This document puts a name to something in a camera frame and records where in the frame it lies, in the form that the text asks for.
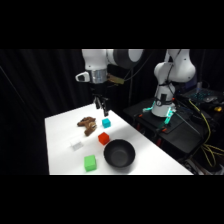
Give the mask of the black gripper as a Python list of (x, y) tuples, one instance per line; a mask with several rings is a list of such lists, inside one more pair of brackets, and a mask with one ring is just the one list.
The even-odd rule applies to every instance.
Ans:
[(101, 102), (98, 97), (103, 98), (102, 99), (102, 109), (104, 112), (104, 116), (107, 117), (109, 114), (109, 112), (107, 110), (107, 99), (105, 99), (106, 93), (107, 93), (107, 83), (91, 84), (90, 88), (91, 88), (91, 93), (92, 93), (93, 97), (95, 97), (94, 103), (96, 105), (96, 109), (101, 108)]

